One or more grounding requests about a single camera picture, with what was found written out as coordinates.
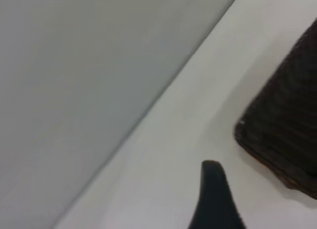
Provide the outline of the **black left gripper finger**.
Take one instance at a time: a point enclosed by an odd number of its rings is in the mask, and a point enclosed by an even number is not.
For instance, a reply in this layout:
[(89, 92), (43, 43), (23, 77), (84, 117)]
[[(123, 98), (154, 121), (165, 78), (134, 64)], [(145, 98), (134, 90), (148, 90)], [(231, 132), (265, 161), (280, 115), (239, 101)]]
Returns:
[(197, 206), (190, 229), (244, 229), (222, 165), (203, 161)]

